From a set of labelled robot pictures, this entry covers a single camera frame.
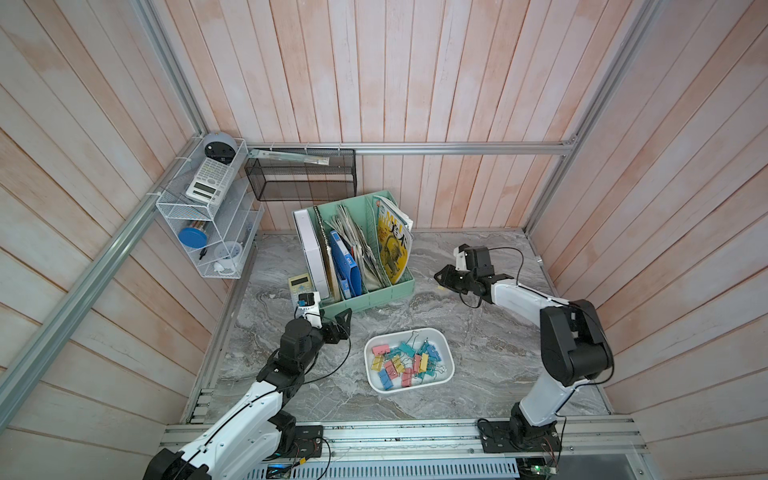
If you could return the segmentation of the black mesh wall basket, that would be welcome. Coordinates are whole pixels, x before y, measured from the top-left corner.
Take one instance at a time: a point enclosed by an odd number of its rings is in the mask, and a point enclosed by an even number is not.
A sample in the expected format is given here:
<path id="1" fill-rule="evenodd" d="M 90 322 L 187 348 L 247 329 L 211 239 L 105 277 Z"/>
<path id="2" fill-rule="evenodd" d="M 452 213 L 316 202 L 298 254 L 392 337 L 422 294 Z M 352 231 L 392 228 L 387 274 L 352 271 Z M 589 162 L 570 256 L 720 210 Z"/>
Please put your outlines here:
<path id="1" fill-rule="evenodd" d="M 356 151 L 341 148 L 263 149 L 327 156 L 328 166 L 257 160 L 248 156 L 245 172 L 261 202 L 312 202 L 321 204 L 356 195 Z"/>

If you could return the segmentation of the white binder box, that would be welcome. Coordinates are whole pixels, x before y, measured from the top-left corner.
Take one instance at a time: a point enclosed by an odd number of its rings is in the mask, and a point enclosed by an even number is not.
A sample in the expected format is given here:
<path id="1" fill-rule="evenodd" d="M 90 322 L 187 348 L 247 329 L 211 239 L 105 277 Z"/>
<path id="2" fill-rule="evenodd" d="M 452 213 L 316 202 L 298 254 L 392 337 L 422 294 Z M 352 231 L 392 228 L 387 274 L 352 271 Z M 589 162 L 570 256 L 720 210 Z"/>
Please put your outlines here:
<path id="1" fill-rule="evenodd" d="M 322 300 L 328 299 L 331 295 L 331 289 L 327 277 L 324 250 L 320 246 L 310 210 L 294 211 L 293 219 L 313 285 Z"/>

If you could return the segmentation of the blue binder clip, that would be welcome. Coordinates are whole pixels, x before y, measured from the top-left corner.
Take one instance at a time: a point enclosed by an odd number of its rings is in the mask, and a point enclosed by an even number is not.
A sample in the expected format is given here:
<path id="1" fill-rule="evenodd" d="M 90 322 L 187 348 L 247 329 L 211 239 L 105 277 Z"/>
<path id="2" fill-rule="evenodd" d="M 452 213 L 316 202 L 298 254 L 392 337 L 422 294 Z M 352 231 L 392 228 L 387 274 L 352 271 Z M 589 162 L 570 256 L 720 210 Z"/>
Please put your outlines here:
<path id="1" fill-rule="evenodd" d="M 442 361 L 441 356 L 437 349 L 433 346 L 428 346 L 425 353 L 429 355 L 429 362 L 439 363 Z"/>
<path id="2" fill-rule="evenodd" d="M 378 372 L 380 382 L 382 384 L 382 388 L 385 391 L 389 391 L 393 388 L 394 384 L 392 382 L 392 378 L 390 377 L 387 370 L 381 370 Z"/>

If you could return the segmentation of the blue file folder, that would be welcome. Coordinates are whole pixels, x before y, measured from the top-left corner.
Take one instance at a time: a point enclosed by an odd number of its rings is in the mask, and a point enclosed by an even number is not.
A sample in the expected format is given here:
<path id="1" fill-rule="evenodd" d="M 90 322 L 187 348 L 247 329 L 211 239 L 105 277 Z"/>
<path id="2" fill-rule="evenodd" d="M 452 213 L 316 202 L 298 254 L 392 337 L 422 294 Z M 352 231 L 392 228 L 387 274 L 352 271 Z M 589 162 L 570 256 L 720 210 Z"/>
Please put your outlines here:
<path id="1" fill-rule="evenodd" d="M 360 268 L 336 230 L 330 231 L 330 247 L 344 299 L 362 295 Z"/>

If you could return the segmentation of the white plastic storage tray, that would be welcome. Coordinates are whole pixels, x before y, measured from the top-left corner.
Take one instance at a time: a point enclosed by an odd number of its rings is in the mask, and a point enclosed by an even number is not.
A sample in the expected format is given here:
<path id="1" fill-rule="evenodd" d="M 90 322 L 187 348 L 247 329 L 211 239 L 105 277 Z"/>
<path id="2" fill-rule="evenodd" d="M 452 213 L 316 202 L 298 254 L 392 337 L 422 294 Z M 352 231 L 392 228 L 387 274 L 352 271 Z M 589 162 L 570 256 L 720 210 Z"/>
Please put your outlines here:
<path id="1" fill-rule="evenodd" d="M 442 361 L 439 363 L 429 362 L 426 372 L 414 373 L 411 387 L 402 388 L 400 376 L 406 368 L 412 368 L 413 357 L 406 356 L 399 350 L 398 346 L 401 342 L 406 342 L 416 350 L 416 354 L 419 354 L 419 347 L 425 340 L 428 340 L 437 349 Z M 390 346 L 390 352 L 382 355 L 384 357 L 382 370 L 388 371 L 394 384 L 393 388 L 389 391 L 385 391 L 382 388 L 378 372 L 371 369 L 372 361 L 375 357 L 371 348 L 384 344 Z M 375 336 L 367 342 L 363 353 L 367 381 L 375 392 L 383 395 L 445 384 L 453 378 L 456 371 L 456 365 L 447 339 L 442 332 L 435 328 L 417 328 L 415 330 Z"/>

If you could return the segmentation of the white tape dispenser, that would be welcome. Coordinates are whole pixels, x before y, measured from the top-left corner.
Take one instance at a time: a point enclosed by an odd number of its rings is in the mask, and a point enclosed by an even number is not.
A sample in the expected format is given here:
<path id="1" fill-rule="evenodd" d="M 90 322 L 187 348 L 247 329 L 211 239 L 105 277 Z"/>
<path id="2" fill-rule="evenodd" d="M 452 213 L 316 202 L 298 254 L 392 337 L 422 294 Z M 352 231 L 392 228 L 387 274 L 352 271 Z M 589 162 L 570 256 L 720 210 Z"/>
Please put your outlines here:
<path id="1" fill-rule="evenodd" d="M 216 274 L 233 275 L 238 271 L 243 246 L 238 241 L 224 241 L 214 250 L 213 269 Z"/>

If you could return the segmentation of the grey round clock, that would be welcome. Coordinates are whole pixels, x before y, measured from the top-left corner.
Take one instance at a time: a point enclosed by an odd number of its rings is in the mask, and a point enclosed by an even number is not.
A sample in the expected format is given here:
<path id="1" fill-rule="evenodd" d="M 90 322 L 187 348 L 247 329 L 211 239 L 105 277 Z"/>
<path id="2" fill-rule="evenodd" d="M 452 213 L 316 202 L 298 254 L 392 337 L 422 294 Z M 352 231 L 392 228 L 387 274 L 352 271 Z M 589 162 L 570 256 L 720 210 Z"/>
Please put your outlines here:
<path id="1" fill-rule="evenodd" d="M 229 165 L 236 156 L 238 144 L 230 135 L 217 132 L 203 138 L 203 148 L 206 158 Z"/>

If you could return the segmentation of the ruler on basket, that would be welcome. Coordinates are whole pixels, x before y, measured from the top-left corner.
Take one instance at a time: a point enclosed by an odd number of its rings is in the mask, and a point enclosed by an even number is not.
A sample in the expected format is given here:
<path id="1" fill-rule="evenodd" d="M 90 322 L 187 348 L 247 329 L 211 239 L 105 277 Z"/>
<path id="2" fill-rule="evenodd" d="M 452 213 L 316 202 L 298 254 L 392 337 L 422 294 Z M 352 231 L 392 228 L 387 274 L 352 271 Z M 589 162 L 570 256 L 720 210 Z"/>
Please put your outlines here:
<path id="1" fill-rule="evenodd" d="M 257 160 L 269 160 L 278 162 L 307 163 L 328 166 L 330 158 L 327 156 L 308 155 L 305 153 L 280 152 L 276 150 L 251 149 L 248 156 Z"/>

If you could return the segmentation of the pink binder clip top tray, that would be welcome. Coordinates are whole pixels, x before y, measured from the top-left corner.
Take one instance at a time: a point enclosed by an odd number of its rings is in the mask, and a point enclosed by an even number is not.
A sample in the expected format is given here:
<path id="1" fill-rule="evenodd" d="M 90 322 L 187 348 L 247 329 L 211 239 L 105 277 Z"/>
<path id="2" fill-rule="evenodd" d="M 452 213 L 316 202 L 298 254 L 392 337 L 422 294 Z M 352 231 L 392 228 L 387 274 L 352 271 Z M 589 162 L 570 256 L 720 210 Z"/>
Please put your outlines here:
<path id="1" fill-rule="evenodd" d="M 374 356 L 386 355 L 390 352 L 390 346 L 387 344 L 374 346 L 371 351 Z"/>

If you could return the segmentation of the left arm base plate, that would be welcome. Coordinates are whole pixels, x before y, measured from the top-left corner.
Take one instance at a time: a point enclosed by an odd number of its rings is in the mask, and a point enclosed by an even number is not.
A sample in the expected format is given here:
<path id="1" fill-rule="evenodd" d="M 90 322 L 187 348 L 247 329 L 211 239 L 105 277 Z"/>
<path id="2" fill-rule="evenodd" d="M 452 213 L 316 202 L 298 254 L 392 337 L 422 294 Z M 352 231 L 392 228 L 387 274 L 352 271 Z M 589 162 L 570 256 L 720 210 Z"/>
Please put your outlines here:
<path id="1" fill-rule="evenodd" d="M 280 442 L 274 453 L 265 458 L 271 460 L 298 460 L 319 458 L 323 454 L 322 425 L 289 427 L 281 433 Z"/>

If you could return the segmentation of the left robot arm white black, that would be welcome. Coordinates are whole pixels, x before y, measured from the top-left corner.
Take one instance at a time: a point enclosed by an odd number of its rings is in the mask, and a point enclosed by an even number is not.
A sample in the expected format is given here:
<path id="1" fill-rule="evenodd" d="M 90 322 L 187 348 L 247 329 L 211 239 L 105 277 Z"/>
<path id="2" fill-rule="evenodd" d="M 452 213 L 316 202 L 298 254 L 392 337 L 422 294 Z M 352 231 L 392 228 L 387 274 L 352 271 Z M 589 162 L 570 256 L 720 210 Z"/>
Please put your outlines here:
<path id="1" fill-rule="evenodd" d="M 290 320 L 279 347 L 235 406 L 180 450 L 158 452 L 143 477 L 242 479 L 265 459 L 300 452 L 296 419 L 283 408 L 306 383 L 321 348 L 351 340 L 351 318 L 352 311 L 346 309 L 331 320 L 322 312 Z"/>

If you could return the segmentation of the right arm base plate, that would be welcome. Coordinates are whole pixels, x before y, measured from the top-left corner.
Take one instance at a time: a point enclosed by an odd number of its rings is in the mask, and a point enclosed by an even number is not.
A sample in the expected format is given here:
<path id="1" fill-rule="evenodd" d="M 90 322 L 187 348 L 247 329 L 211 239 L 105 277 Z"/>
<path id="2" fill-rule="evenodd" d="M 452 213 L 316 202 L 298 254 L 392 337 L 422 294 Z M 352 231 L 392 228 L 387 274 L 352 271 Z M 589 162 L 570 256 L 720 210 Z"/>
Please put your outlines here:
<path id="1" fill-rule="evenodd" d="M 513 417 L 508 421 L 476 421 L 485 453 L 558 453 L 561 447 L 556 423 L 537 427 Z"/>

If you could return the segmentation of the blue lid jar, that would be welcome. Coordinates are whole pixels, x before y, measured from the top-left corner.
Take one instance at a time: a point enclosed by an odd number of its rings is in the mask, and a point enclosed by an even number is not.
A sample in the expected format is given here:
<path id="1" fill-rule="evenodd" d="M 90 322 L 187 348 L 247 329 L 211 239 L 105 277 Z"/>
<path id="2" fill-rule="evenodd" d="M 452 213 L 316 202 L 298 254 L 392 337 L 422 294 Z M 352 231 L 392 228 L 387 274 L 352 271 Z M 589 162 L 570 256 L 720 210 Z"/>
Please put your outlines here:
<path id="1" fill-rule="evenodd" d="M 206 231 L 208 222 L 204 220 L 190 221 L 182 227 L 177 238 L 180 243 L 190 249 L 201 249 L 208 244 L 208 233 Z"/>

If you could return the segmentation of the stack of papers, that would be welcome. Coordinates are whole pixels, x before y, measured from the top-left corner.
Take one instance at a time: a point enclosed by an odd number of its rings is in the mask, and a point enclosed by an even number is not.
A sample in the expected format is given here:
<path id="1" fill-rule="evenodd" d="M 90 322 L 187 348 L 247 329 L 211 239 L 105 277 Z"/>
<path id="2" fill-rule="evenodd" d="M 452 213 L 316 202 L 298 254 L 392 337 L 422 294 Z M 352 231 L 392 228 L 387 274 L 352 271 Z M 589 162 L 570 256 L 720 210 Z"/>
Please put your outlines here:
<path id="1" fill-rule="evenodd" d="M 391 285 L 386 278 L 383 268 L 377 263 L 362 228 L 353 220 L 349 210 L 344 205 L 339 204 L 336 206 L 336 215 L 332 217 L 328 225 L 338 232 L 357 262 L 362 275 L 363 291 L 365 293 L 380 290 Z"/>

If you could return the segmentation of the white calculator on shelf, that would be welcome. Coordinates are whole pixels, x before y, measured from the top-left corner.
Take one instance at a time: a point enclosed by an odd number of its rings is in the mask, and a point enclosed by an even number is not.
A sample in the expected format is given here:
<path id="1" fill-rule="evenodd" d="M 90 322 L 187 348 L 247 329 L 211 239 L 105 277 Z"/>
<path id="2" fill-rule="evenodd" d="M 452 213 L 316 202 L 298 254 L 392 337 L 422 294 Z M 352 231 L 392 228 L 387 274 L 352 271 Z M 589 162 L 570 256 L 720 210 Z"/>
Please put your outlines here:
<path id="1" fill-rule="evenodd" d="M 209 205 L 219 205 L 234 177 L 232 166 L 206 157 L 186 188 L 185 196 Z"/>

